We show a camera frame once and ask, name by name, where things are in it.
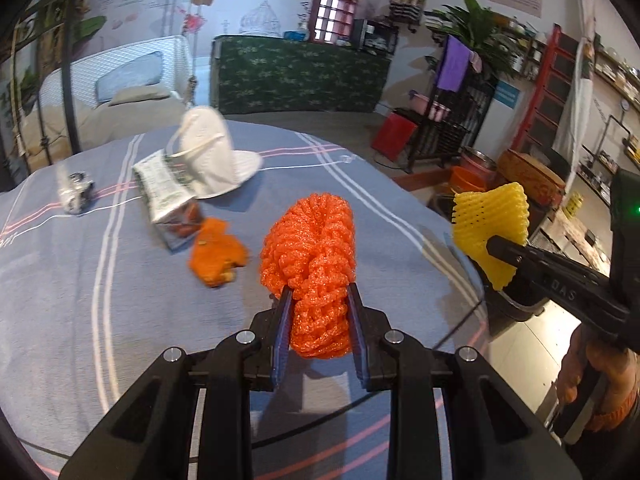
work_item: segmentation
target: black microwave oven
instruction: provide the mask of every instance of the black microwave oven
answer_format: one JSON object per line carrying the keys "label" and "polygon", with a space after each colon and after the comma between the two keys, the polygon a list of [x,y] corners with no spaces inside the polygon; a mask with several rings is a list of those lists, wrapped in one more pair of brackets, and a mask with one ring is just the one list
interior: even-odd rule
{"label": "black microwave oven", "polygon": [[398,28],[372,20],[353,20],[349,41],[356,50],[391,57],[398,43]]}

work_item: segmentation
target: metal pot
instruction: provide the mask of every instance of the metal pot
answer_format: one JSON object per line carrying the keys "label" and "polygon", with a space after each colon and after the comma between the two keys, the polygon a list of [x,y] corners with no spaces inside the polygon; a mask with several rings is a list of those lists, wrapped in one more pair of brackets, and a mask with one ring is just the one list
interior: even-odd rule
{"label": "metal pot", "polygon": [[467,158],[475,162],[478,166],[482,166],[486,170],[495,171],[497,169],[496,163],[478,150],[474,150],[469,146],[463,146],[462,153],[463,155],[466,155]]}

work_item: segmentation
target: metal bolt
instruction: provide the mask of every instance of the metal bolt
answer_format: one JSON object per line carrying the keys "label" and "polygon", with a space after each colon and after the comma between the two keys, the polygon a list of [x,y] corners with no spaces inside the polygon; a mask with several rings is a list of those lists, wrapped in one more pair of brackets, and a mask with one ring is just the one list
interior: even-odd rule
{"label": "metal bolt", "polygon": [[241,345],[248,345],[255,339],[255,334],[251,330],[242,330],[236,334],[236,341]]}
{"label": "metal bolt", "polygon": [[182,350],[172,346],[171,348],[167,348],[162,354],[165,361],[169,361],[170,363],[175,363],[180,357],[182,357]]}
{"label": "metal bolt", "polygon": [[397,345],[398,343],[404,341],[404,334],[399,330],[389,330],[389,332],[385,334],[385,339],[389,343]]}
{"label": "metal bolt", "polygon": [[460,350],[458,350],[458,355],[463,361],[467,363],[472,363],[476,359],[478,359],[478,352],[475,348],[471,348],[471,346],[463,346]]}

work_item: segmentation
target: gray pillow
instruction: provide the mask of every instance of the gray pillow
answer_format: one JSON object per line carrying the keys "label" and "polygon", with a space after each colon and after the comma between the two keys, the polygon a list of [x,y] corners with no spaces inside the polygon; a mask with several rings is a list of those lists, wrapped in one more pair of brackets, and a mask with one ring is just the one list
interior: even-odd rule
{"label": "gray pillow", "polygon": [[109,106],[121,105],[124,103],[139,103],[140,101],[167,99],[170,92],[163,84],[132,86],[120,90],[113,99],[109,101]]}
{"label": "gray pillow", "polygon": [[106,103],[122,89],[155,85],[161,79],[162,52],[158,50],[132,59],[103,75],[95,82],[95,97],[99,103]]}

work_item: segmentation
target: orange bucket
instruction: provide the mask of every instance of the orange bucket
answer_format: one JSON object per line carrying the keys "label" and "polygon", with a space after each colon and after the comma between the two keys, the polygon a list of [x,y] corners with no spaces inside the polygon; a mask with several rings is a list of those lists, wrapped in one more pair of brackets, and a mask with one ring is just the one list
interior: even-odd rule
{"label": "orange bucket", "polygon": [[449,185],[456,193],[462,193],[464,191],[486,191],[486,183],[482,177],[461,166],[451,168]]}

